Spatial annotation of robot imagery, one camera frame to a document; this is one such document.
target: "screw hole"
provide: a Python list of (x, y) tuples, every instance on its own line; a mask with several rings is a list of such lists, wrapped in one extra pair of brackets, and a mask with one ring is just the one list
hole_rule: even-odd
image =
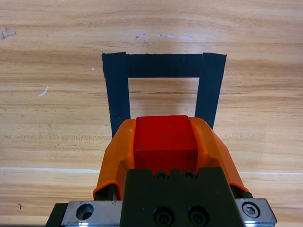
[(87, 220), (94, 213), (94, 207), (91, 204), (83, 204), (79, 206), (76, 217), (79, 220)]
[(155, 175), (155, 178), (157, 178), (158, 180), (161, 180), (161, 181), (164, 181), (164, 180), (167, 180), (168, 179), (168, 175), (167, 173), (165, 172), (157, 172), (156, 175)]
[(174, 213), (167, 207), (159, 207), (155, 210), (154, 220), (160, 227), (169, 227), (174, 222)]
[(186, 178), (186, 179), (195, 179), (196, 178), (196, 174), (193, 172), (193, 171), (186, 171), (183, 176)]
[(193, 206), (188, 210), (188, 218), (196, 227), (204, 227), (209, 222), (207, 211), (201, 206)]

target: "screw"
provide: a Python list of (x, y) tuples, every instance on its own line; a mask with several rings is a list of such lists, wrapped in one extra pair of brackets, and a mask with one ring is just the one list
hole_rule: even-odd
[(192, 171), (186, 171), (183, 175), (186, 179), (194, 179), (196, 177), (196, 174)]
[(163, 181), (163, 180), (166, 180), (169, 176), (167, 175), (167, 173), (165, 172), (158, 172), (156, 174), (156, 178)]
[(199, 212), (195, 211), (190, 215), (190, 221), (195, 225), (195, 226), (205, 226), (206, 220), (204, 215)]
[(155, 210), (154, 218), (159, 227), (169, 227), (174, 222), (174, 213), (167, 207), (160, 207)]
[(244, 213), (250, 218), (259, 217), (259, 210), (258, 210), (257, 206), (252, 203), (245, 203), (242, 206), (242, 209), (243, 209)]

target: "black tape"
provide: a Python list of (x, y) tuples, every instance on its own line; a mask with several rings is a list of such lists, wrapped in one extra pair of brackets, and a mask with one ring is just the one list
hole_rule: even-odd
[(126, 53), (103, 54), (102, 60), (110, 123), (114, 136), (122, 122), (131, 118)]
[(200, 77), (201, 54), (127, 55), (129, 78)]
[(214, 127), (226, 55), (203, 53), (195, 117)]
[(200, 78), (195, 116), (211, 128), (218, 105), (226, 55), (203, 54), (103, 54), (112, 135), (130, 119), (128, 78)]

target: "white scratch mark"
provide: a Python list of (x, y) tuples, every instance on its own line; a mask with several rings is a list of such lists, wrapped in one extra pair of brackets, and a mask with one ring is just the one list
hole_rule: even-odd
[(45, 91), (43, 92), (43, 93), (41, 93), (39, 96), (41, 97), (41, 96), (43, 96), (45, 93), (46, 93), (46, 91), (48, 90), (48, 87), (45, 89)]
[(7, 39), (10, 36), (17, 35), (17, 32), (10, 28), (6, 28), (5, 31), (0, 30), (0, 39)]
[(193, 37), (189, 37), (189, 36), (181, 36), (181, 38), (182, 38), (182, 39), (190, 39), (190, 40), (193, 39)]
[[(26, 167), (0, 167), (2, 171), (38, 171), (56, 172), (67, 174), (99, 174), (100, 169), (58, 169), (58, 168), (26, 168)], [(303, 175), (302, 172), (243, 172), (239, 174), (260, 174), (260, 175)]]
[(175, 38), (174, 35), (161, 35), (161, 34), (154, 34), (154, 36), (158, 36), (158, 37), (168, 37), (168, 38)]
[(245, 131), (244, 133), (243, 133), (243, 138), (247, 138), (247, 137), (249, 137), (249, 136), (251, 136), (252, 135), (252, 132), (250, 132), (250, 131)]
[(303, 173), (296, 173), (296, 172), (243, 172), (243, 171), (239, 171), (239, 174), (261, 174), (261, 175), (303, 175)]

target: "wooden table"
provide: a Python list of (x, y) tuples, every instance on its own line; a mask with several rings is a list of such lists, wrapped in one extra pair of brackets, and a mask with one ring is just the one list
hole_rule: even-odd
[[(302, 226), (302, 21), (301, 0), (1, 0), (0, 225), (92, 199), (111, 140), (103, 52), (216, 52), (214, 131), (277, 226)], [(132, 118), (193, 116), (197, 81), (129, 79)]]

